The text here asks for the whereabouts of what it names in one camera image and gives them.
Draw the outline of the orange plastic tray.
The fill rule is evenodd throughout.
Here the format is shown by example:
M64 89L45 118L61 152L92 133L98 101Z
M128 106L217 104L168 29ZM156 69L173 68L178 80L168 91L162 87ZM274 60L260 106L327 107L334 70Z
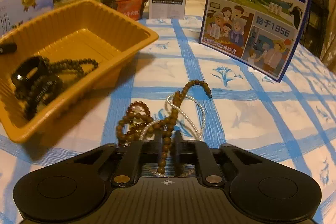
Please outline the orange plastic tray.
M7 136L24 143L51 129L56 118L91 89L113 86L121 67L157 39L155 31L94 0L51 10L3 35L1 44L17 45L15 52L1 56L1 124ZM37 55L51 62L90 58L98 68L27 120L24 104L15 98L11 75Z

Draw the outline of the white blue milk carton box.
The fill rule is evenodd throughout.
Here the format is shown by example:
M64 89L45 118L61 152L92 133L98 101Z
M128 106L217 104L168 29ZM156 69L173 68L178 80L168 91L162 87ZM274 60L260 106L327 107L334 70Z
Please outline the white blue milk carton box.
M1 0L1 35L53 8L53 0Z

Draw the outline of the blue checked tablecloth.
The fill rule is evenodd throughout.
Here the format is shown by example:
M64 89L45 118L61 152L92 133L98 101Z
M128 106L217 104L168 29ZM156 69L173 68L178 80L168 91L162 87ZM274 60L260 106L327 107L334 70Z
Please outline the blue checked tablecloth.
M281 82L275 82L198 42L199 16L184 20L141 20L159 34L124 67L111 89L88 93L57 121L55 134L36 135L17 145L1 132L1 223L21 221L13 187L26 173L106 143L134 101L155 119L167 116L165 98L192 79L204 80L182 109L198 125L206 111L204 141L230 143L313 177L322 201L318 223L335 223L335 75L298 46Z

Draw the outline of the bottom red noodle bowl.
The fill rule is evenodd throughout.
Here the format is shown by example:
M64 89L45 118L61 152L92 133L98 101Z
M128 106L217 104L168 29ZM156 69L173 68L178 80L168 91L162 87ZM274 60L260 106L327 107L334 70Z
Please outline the bottom red noodle bowl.
M147 2L148 0L125 0L105 3L105 5L137 21L142 18Z

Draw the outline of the blue illustrated milk box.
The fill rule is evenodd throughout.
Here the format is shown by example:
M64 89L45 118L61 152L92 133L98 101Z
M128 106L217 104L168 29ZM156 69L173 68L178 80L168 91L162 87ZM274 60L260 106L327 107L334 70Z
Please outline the blue illustrated milk box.
M281 81L311 0L206 0L199 41Z

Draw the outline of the pink curtain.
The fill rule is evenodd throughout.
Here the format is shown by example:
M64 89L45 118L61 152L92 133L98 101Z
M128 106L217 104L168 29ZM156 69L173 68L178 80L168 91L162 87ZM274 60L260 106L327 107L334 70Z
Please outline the pink curtain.
M329 16L320 59L330 71L335 73L335 0L329 0Z

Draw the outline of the dark shelf rack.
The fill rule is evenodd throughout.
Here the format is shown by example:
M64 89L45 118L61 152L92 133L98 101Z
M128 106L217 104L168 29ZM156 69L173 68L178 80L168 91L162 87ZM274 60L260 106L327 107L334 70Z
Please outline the dark shelf rack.
M314 56L320 57L329 16L329 0L312 0L301 44Z

